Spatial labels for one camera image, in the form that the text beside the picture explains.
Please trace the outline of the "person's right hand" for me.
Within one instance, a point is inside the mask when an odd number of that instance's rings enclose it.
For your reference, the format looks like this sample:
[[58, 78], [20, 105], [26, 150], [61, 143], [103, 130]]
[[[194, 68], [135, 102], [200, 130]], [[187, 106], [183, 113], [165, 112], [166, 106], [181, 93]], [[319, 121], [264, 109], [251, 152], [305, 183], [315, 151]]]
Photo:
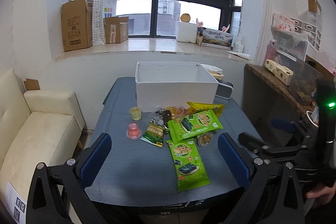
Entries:
[[335, 185], [333, 187], [318, 185], [307, 192], [306, 198], [314, 199], [314, 205], [325, 205], [329, 203], [335, 195]]

